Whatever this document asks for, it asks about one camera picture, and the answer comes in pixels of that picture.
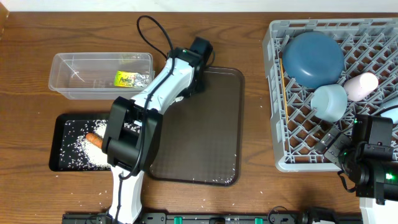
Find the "small light blue saucer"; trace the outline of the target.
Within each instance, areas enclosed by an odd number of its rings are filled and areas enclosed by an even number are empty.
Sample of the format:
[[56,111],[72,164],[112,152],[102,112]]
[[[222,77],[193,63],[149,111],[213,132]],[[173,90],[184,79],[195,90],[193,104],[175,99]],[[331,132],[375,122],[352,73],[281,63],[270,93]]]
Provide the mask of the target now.
[[343,117],[347,104],[346,91],[338,84],[317,88],[310,102],[311,109],[316,110],[315,116],[330,123],[337,122]]

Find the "light blue plastic cup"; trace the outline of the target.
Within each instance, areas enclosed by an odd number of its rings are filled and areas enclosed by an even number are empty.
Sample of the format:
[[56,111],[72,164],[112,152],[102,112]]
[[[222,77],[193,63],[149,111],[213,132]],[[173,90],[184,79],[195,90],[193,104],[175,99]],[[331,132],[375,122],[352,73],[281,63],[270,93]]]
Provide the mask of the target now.
[[394,124],[398,123],[398,98],[395,97],[385,103],[383,103],[379,109],[379,115],[384,118],[390,118]]

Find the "pink plastic cup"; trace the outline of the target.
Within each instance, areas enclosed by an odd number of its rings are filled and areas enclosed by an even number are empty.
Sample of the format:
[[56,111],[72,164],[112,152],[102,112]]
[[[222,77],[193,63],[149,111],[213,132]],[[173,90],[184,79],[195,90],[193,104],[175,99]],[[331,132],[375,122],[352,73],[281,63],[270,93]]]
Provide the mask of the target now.
[[345,89],[348,99],[351,101],[361,101],[378,87],[379,81],[375,74],[370,72],[362,73],[345,82]]

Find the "yellow snack wrapper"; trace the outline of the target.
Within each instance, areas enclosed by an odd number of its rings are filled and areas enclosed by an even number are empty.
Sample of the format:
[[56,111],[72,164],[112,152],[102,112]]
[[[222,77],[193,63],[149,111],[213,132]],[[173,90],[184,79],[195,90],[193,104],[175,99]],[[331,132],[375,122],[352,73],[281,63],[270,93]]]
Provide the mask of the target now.
[[152,81],[150,75],[136,72],[117,71],[114,86],[126,88],[145,88]]

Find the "wooden chopstick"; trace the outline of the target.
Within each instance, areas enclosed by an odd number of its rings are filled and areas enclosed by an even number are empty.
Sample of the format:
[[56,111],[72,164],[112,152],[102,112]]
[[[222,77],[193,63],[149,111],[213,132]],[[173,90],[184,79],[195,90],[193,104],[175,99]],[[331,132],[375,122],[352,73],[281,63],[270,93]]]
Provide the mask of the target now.
[[281,84],[282,84],[282,94],[283,94],[283,101],[284,101],[284,110],[285,110],[285,120],[286,124],[289,124],[289,113],[288,113],[288,106],[287,106],[287,95],[285,89],[285,80],[284,80],[284,68],[282,64],[282,59],[279,59],[280,65],[280,75],[281,75]]

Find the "large dark blue plate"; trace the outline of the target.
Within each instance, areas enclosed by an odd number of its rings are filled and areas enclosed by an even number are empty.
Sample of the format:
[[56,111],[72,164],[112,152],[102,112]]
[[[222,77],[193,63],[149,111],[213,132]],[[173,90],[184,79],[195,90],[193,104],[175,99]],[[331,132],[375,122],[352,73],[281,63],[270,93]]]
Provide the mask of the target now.
[[343,51],[338,43],[321,32],[305,32],[287,44],[282,64],[299,85],[316,89],[335,84],[344,67]]

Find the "orange carrot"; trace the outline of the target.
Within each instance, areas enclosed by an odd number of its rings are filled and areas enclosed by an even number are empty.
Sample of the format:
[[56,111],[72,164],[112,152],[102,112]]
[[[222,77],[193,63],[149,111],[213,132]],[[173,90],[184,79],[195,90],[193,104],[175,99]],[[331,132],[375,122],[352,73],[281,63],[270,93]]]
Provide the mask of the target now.
[[102,143],[103,143],[103,139],[100,136],[98,136],[97,134],[94,134],[94,133],[87,133],[86,134],[86,139],[90,143],[92,143],[93,145],[95,145],[96,147],[101,149]]

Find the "white tissue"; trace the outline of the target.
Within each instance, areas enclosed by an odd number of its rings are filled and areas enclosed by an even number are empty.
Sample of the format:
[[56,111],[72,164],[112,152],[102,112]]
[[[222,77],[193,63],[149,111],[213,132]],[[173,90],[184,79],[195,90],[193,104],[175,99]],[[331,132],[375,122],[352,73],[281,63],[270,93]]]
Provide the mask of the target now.
[[183,96],[176,97],[175,102],[177,103],[179,101],[182,101],[183,99],[184,99]]

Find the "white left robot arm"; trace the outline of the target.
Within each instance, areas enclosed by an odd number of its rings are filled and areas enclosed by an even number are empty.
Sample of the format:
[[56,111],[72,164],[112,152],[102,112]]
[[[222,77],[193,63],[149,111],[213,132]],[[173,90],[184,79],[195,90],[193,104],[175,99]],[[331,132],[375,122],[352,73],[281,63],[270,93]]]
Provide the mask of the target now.
[[140,215],[144,172],[159,150],[164,113],[177,98],[197,92],[212,51],[211,45],[172,49],[154,81],[131,99],[113,102],[101,146],[114,181],[106,223],[134,223]]

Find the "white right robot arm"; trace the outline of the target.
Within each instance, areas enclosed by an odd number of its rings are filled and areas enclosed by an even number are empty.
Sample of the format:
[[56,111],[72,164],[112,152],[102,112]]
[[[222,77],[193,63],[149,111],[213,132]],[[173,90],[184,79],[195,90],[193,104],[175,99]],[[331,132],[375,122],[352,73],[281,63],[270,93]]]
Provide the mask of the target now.
[[331,128],[315,146],[337,166],[345,190],[359,197],[363,223],[397,223],[397,163],[388,132],[372,128],[348,137]]

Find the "grey dishwasher rack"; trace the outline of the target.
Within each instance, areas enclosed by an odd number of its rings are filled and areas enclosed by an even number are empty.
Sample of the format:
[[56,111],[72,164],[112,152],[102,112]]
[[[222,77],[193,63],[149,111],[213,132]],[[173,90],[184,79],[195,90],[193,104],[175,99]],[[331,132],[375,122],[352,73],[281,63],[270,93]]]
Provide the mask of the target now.
[[[371,72],[378,87],[359,102],[350,101],[335,123],[315,116],[310,101],[313,90],[303,87],[284,71],[289,124],[286,124],[279,59],[286,45],[305,32],[321,32],[341,47],[344,67],[338,84]],[[332,127],[351,134],[356,114],[374,115],[379,107],[397,97],[397,19],[275,20],[262,41],[264,66],[271,99],[271,133],[275,166],[281,172],[335,172],[333,165],[314,146]]]

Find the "dark brown serving tray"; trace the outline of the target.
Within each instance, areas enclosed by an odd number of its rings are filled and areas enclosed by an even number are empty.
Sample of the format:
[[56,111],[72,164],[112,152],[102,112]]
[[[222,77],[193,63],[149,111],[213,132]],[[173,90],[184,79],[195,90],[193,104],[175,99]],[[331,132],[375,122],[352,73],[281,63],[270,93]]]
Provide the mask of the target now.
[[210,67],[204,90],[164,114],[160,148],[148,175],[156,180],[233,185],[239,179],[244,75]]

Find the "clear plastic bin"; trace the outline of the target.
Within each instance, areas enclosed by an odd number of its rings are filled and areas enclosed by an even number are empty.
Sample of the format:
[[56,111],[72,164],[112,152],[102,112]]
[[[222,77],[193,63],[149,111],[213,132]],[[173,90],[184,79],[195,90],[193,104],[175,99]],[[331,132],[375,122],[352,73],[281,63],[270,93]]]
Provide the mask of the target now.
[[114,86],[117,71],[150,75],[153,58],[146,52],[59,53],[53,58],[49,89],[69,100],[130,99],[144,88]]

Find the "black tray bin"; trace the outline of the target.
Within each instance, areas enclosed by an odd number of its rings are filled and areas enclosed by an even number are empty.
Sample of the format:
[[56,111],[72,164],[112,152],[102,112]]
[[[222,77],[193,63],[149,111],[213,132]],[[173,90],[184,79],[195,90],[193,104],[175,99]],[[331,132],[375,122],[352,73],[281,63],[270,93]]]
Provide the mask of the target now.
[[50,153],[49,168],[55,172],[63,172],[58,167],[59,152],[64,130],[65,122],[68,120],[89,120],[89,119],[106,119],[107,113],[65,113],[58,116],[55,122],[55,129],[53,134],[52,148]]

